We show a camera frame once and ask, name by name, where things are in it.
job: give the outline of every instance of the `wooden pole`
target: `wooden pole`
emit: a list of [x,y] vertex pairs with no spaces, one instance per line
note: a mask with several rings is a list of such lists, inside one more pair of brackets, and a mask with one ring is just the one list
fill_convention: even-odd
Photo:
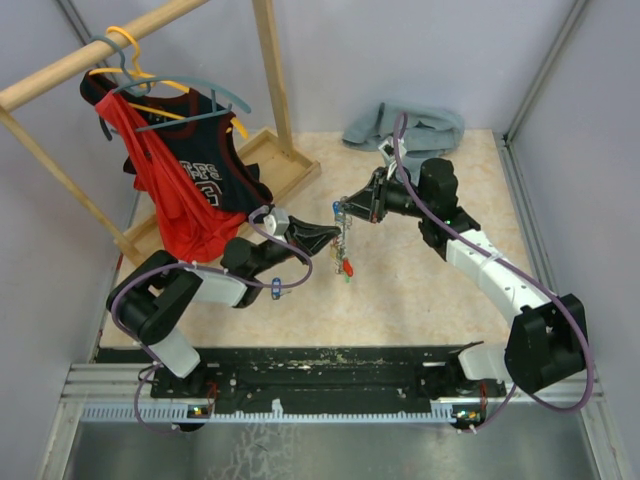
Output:
[[271,108],[276,120],[278,141],[283,152],[291,156],[294,154],[293,138],[291,136],[291,121],[289,120],[289,106],[284,85],[273,0],[253,0],[253,13],[256,17],[262,60],[264,61],[269,95],[271,96]]
[[[171,0],[123,28],[139,40],[206,2],[207,0]],[[119,33],[110,33],[107,37],[121,47],[129,45],[129,41]],[[0,105],[12,112],[113,53],[114,50],[106,43],[92,42],[2,90]]]
[[123,233],[102,213],[102,211],[91,201],[86,193],[74,183],[71,178],[64,173],[60,166],[51,156],[38,145],[29,132],[2,106],[0,106],[0,122],[25,146],[31,154],[73,195],[82,206],[84,206],[96,219],[109,230],[122,249],[122,252],[132,261],[141,263],[144,261],[142,253],[131,243]]

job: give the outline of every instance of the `gray floor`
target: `gray floor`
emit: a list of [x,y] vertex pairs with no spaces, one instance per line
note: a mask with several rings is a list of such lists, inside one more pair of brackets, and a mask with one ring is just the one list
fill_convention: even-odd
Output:
[[512,405],[477,436],[445,427],[208,425],[160,436],[83,424],[66,479],[597,478],[579,416]]

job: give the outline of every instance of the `wooden base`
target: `wooden base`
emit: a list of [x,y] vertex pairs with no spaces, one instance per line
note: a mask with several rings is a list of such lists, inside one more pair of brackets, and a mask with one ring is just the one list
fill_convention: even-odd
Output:
[[[268,128],[260,130],[240,147],[238,155],[245,165],[260,165],[260,181],[273,193],[275,204],[295,195],[299,189],[320,175],[320,164],[317,161],[296,149],[291,156],[287,156],[278,137]],[[247,235],[249,230],[249,225],[243,224],[238,229],[238,236]],[[124,232],[124,237],[127,244],[122,244],[118,239],[115,239],[115,243],[135,266],[139,266],[149,255],[163,248],[155,214],[129,228]],[[127,250],[130,249],[126,247],[131,244],[135,246],[139,255],[132,257],[128,253]]]

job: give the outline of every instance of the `red cloth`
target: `red cloth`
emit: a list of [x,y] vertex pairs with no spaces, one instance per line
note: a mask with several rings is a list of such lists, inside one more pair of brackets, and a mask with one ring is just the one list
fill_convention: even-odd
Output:
[[149,192],[156,205],[165,249],[187,262],[222,255],[246,215],[212,207],[155,131],[135,131],[147,123],[120,95],[107,93],[95,108],[124,140],[136,167],[136,188]]

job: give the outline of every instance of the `wooden rack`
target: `wooden rack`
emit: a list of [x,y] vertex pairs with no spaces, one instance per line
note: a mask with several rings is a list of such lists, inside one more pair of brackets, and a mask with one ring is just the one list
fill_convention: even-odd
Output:
[[[128,23],[124,29],[135,39],[141,39],[207,1],[168,1]],[[276,201],[283,201],[296,189],[302,188],[306,182],[315,178],[320,173],[320,165],[293,146],[273,0],[252,1],[277,135],[263,129],[243,145],[238,153],[245,163],[260,164],[261,181],[271,188]],[[107,34],[107,37],[120,47],[129,45],[129,41],[118,33]],[[121,232],[10,113],[114,53],[106,43],[93,42],[5,88],[0,91],[0,121],[113,235],[122,253],[134,265],[139,265],[150,253],[162,248],[155,215]]]

